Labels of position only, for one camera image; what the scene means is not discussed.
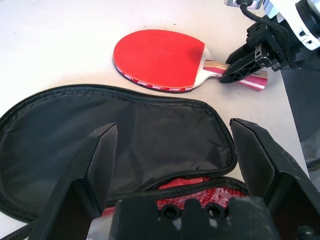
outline ping pong paddle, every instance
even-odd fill
[[[228,64],[212,59],[205,44],[188,35],[167,30],[141,30],[123,37],[113,61],[128,80],[164,92],[189,92],[210,77],[221,78]],[[239,84],[261,91],[268,75],[262,71]]]

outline black fabric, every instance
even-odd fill
[[[226,126],[204,102],[98,85],[59,87],[0,119],[0,205],[40,213],[84,139],[113,122],[119,130],[111,195],[153,179],[223,175],[236,165]]]

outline wooden paddle handle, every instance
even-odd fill
[[[205,60],[203,69],[213,73],[218,73],[223,76],[225,74],[229,64],[220,63],[215,60]],[[244,80],[237,81],[241,85],[248,86],[257,91],[261,91],[265,88],[268,82],[268,73],[266,71],[261,71],[259,74],[252,74],[246,77]]]

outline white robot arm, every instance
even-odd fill
[[[303,19],[304,15],[310,14],[320,19],[320,0],[254,0],[248,9],[259,9],[262,3],[265,14],[270,19],[276,16],[278,23],[286,20],[307,49],[315,50],[320,47],[320,34],[316,33],[320,31],[320,25],[314,25],[311,18]],[[240,7],[237,0],[225,0],[225,4]]]
[[[226,60],[230,66],[221,83],[240,81],[265,67],[320,72],[309,68],[307,59],[295,61],[303,49],[313,51],[310,60],[320,53],[320,0],[225,0],[225,4],[240,8],[256,23],[247,29],[246,43]],[[264,17],[248,10],[262,5]]]

